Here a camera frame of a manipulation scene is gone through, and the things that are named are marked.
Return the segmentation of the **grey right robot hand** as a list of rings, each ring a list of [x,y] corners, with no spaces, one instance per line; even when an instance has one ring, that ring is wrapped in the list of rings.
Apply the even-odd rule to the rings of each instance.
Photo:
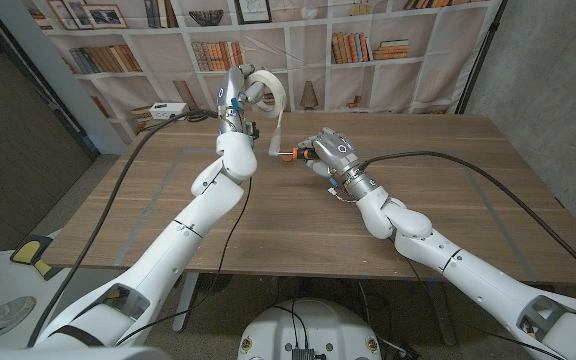
[[[360,169],[355,147],[345,134],[324,127],[297,145],[297,155],[317,174],[336,178],[357,201],[378,189],[375,181]]]

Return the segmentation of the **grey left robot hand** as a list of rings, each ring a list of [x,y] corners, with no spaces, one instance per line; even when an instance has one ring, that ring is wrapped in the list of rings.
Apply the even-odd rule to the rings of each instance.
[[[259,138],[260,132],[254,122],[247,122],[244,118],[244,105],[257,104],[262,100],[265,85],[254,81],[246,84],[246,79],[265,67],[245,64],[231,67],[222,82],[217,94],[217,114],[220,121],[220,133],[243,133],[252,137],[252,141]]]

